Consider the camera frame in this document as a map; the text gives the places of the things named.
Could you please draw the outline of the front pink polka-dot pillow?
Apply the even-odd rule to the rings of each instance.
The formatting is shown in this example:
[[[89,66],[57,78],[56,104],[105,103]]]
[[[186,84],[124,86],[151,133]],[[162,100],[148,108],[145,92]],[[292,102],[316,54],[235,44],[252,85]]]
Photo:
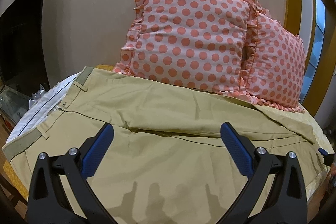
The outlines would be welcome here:
[[[242,93],[254,0],[135,0],[116,73],[211,93]]]

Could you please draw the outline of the black television screen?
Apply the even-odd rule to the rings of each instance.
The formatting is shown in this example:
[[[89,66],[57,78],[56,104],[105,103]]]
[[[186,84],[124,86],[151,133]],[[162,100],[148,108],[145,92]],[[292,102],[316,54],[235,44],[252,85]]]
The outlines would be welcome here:
[[[15,0],[1,15],[1,80],[31,96],[50,88],[42,44],[44,0]]]

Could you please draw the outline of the rear pink polka-dot pillow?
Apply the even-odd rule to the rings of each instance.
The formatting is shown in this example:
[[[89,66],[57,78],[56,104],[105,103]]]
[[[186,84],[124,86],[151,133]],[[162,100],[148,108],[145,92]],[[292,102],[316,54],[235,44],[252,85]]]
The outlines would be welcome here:
[[[254,105],[303,113],[299,106],[306,59],[302,39],[258,1],[242,1],[248,4],[249,15],[239,90],[234,95]]]

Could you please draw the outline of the pink polka-dot pillow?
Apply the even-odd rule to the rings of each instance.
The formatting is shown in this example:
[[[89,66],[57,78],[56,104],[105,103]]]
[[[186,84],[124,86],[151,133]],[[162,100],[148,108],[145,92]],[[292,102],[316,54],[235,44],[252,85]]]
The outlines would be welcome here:
[[[242,93],[254,0],[135,0],[116,73],[211,93]]]
[[[258,1],[242,1],[248,4],[249,15],[239,90],[234,95],[254,105],[303,113],[299,106],[306,59],[302,39]]]

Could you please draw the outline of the glass side table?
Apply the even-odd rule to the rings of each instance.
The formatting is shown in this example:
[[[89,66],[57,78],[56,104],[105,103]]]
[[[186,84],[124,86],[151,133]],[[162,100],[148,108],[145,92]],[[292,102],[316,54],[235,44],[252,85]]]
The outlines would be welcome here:
[[[47,89],[40,85],[39,90],[32,96],[27,96],[7,85],[1,86],[1,110],[15,124],[19,122],[22,116],[45,95]]]

